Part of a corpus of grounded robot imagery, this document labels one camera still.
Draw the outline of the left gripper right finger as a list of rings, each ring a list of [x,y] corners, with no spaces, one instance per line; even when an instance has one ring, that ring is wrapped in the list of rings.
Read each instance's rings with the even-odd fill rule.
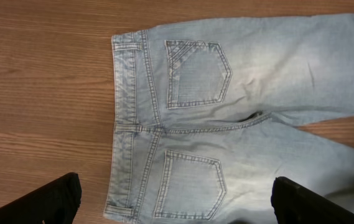
[[[354,224],[354,213],[287,177],[274,180],[271,205],[278,224]]]

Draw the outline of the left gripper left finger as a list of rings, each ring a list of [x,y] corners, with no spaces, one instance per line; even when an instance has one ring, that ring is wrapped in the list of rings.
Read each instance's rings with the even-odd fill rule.
[[[0,208],[0,224],[72,223],[81,205],[77,173],[69,172]]]

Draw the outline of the light blue denim shorts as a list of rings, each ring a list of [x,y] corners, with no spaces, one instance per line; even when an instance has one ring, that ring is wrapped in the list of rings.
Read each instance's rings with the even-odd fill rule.
[[[354,213],[354,148],[300,130],[354,116],[354,14],[204,19],[111,45],[105,218],[276,223],[279,176]]]

